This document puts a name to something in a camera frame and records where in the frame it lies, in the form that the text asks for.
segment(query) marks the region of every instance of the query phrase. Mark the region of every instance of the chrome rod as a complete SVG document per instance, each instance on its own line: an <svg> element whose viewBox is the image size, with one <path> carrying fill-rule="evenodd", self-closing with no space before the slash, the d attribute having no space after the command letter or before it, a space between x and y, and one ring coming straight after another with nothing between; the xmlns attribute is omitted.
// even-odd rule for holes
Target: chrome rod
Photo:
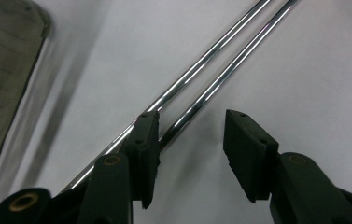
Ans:
<svg viewBox="0 0 352 224"><path fill-rule="evenodd" d="M233 59L233 61L220 73L197 100L176 120L161 139L161 150L164 149L183 128L192 120L196 113L207 103L213 94L220 89L222 84L231 77L234 71L242 64L248 55L260 44L260 42L275 28L275 26L292 9L298 0L288 0L287 3L272 17L272 19L258 32L247 46Z"/></svg>
<svg viewBox="0 0 352 224"><path fill-rule="evenodd" d="M195 77L218 52L220 52L271 0L260 0L257 5L251 8L248 13L240 19L216 44L214 44L193 66L190 67L181 77L178 78L160 97L158 97L146 110L160 111L164 105L171 101L171 99L181 91L188 82ZM115 138L89 165L82 170L63 190L67 191L77 187L80 183L87 180L92 172L96 160L108 153L118 151L120 144L129 135L136 119Z"/></svg>

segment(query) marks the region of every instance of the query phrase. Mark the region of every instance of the white tabletop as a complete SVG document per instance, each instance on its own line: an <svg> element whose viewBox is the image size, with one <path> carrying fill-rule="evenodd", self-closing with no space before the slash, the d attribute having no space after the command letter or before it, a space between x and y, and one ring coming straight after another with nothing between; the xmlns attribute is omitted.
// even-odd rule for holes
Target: white tabletop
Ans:
<svg viewBox="0 0 352 224"><path fill-rule="evenodd" d="M27 187L56 195L257 1L36 2L52 31L33 79L47 82L29 94L48 96L3 197ZM161 133L285 2L270 3L161 111ZM134 223L273 222L269 202L250 203L228 165L226 109L247 113L280 153L310 157L352 192L352 1L292 9L161 154L152 205L135 203Z"/></svg>

